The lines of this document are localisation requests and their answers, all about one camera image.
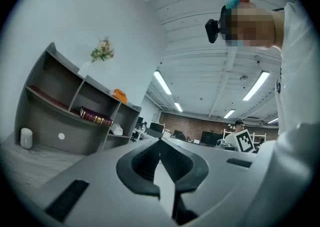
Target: desk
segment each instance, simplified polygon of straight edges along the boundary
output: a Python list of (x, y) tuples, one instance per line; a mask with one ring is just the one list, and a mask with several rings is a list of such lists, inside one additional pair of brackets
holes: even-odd
[(137, 141), (139, 141), (141, 136), (146, 137), (148, 139), (153, 139), (154, 138), (153, 136), (146, 134), (144, 130), (142, 131), (142, 130), (134, 129), (133, 132), (138, 132), (139, 133), (138, 138), (136, 139)]

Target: white ceiling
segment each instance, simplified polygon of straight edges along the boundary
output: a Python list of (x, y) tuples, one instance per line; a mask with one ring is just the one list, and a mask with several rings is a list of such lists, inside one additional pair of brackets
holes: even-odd
[[(172, 95), (167, 95), (154, 77), (146, 93), (159, 108), (178, 114), (174, 103), (179, 103), (182, 115), (205, 120), (220, 120), (235, 109), (228, 121), (251, 117), (261, 120), (258, 125), (277, 117), (274, 87), (280, 74), (280, 52), (227, 47), (220, 37), (214, 44), (208, 41), (205, 24), (219, 19), (226, 0), (144, 1), (169, 39), (158, 70)], [(251, 1), (272, 10), (283, 8), (288, 0)], [(270, 72), (267, 81), (249, 101), (243, 101), (262, 70)], [(248, 77), (246, 82), (240, 80), (242, 75)]]

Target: gray shelf unit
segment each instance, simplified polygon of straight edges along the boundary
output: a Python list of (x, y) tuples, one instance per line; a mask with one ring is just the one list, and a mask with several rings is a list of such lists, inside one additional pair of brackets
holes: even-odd
[[(79, 68), (52, 42), (32, 68), (21, 92), (15, 116), (14, 136), (19, 144), (21, 128), (33, 132), (33, 142), (68, 152), (89, 155), (129, 142), (141, 107), (123, 103)], [(80, 107), (106, 115), (121, 126), (123, 135), (80, 117)]]

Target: gray floor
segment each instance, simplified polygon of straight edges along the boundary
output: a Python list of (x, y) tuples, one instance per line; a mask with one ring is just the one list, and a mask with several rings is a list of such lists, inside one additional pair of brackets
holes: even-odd
[(27, 150), (12, 139), (7, 139), (0, 147), (1, 169), (9, 183), (31, 200), (43, 184), (83, 157), (41, 144), (34, 144)]
[[(37, 190), (43, 184), (84, 157), (41, 144), (34, 144), (27, 150), (15, 144), (12, 138), (0, 146), (1, 168), (9, 183), (18, 194), (24, 194), (36, 204)], [(154, 184), (160, 188), (160, 204), (171, 216), (175, 184), (161, 163), (155, 170)]]

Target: white shirt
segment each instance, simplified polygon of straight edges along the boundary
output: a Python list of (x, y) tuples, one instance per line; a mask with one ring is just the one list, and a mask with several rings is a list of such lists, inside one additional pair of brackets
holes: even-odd
[(320, 121), (320, 41), (301, 3), (284, 7), (281, 92), (275, 90), (279, 134)]
[(224, 138), (224, 142), (226, 144), (231, 144), (232, 146), (237, 148), (237, 142), (236, 139), (234, 137), (234, 134), (236, 134), (236, 132), (230, 133), (228, 134), (225, 138)]

